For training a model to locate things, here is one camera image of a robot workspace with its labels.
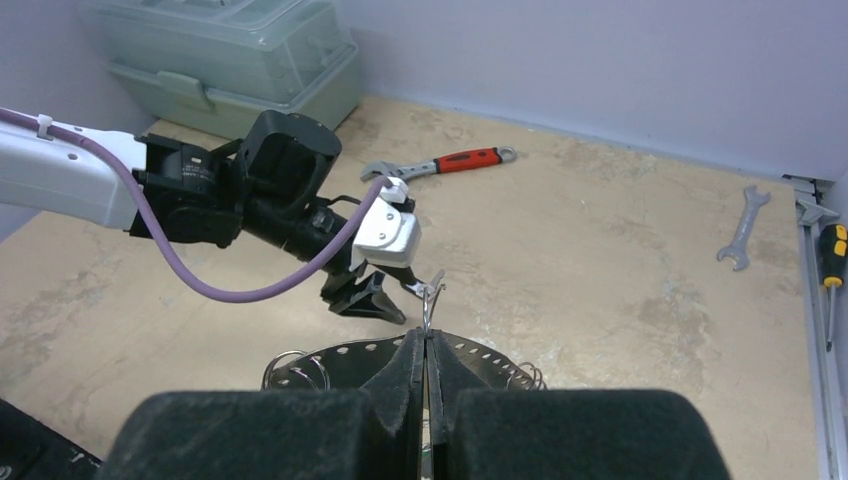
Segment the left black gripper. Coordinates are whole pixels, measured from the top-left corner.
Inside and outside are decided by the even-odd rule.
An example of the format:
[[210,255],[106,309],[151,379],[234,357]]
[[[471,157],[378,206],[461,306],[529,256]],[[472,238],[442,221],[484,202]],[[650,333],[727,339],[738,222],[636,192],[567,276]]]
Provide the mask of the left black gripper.
[[[313,218],[311,226],[318,238],[318,252],[333,240],[346,221],[343,218]],[[339,316],[380,319],[392,324],[403,325],[405,314],[389,298],[383,288],[387,274],[399,281],[408,293],[422,297],[426,283],[418,279],[411,267],[380,266],[376,271],[359,281],[363,267],[351,269],[354,234],[341,249],[323,266],[328,277],[321,288],[321,297],[327,299],[328,309]]]

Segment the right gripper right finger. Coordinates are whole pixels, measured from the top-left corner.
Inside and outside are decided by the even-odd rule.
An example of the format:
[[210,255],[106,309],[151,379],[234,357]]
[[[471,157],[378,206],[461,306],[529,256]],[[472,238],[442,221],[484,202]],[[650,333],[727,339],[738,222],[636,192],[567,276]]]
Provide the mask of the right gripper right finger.
[[700,412],[663,389],[543,389],[468,339],[427,335],[437,479],[728,479]]

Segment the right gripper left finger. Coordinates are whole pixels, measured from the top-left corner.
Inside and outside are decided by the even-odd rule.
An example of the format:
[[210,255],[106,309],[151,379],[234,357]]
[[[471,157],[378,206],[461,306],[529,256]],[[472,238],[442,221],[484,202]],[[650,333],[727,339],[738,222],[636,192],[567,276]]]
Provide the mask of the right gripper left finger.
[[355,389],[175,391],[128,417],[99,479],[418,479],[423,361]]

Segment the large perforated metal keyring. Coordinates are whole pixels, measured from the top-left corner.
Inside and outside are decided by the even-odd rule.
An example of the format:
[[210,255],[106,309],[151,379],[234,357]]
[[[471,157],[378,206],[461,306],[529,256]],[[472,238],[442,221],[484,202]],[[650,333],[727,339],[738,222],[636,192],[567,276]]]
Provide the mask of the large perforated metal keyring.
[[418,333],[423,333],[427,339],[443,339],[450,358],[494,389],[541,391],[548,388],[542,370],[533,363],[514,362],[485,344],[435,330],[432,317],[440,295],[435,300],[422,300],[423,325],[414,331],[395,337],[351,341],[311,352],[289,350],[277,354],[266,365],[260,388],[265,391],[361,388],[388,367],[405,369],[409,362],[422,359],[424,348],[413,345]]

